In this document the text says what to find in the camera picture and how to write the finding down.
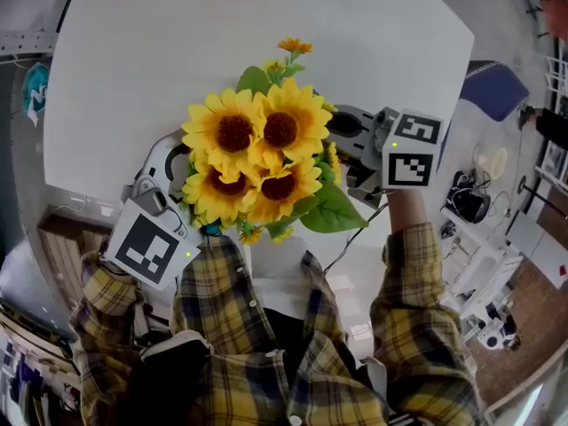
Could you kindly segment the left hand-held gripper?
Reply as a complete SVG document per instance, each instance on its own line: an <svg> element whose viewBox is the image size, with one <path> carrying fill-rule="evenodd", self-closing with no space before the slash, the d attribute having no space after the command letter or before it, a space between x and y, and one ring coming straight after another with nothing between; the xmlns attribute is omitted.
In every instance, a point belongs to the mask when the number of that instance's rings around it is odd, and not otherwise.
<svg viewBox="0 0 568 426"><path fill-rule="evenodd" d="M183 208L189 147L175 131L158 140L133 183L122 190L122 209L105 260L155 289L165 289L196 258L201 232Z"/></svg>

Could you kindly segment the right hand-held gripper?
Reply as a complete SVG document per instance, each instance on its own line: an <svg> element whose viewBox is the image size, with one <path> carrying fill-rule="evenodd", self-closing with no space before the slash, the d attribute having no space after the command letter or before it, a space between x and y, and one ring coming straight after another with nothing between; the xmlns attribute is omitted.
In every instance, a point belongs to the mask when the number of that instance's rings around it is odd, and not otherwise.
<svg viewBox="0 0 568 426"><path fill-rule="evenodd" d="M327 128L328 140L348 166L348 194L377 208L384 193L427 188L442 151L444 122L414 110L383 108L370 114L341 105Z"/></svg>

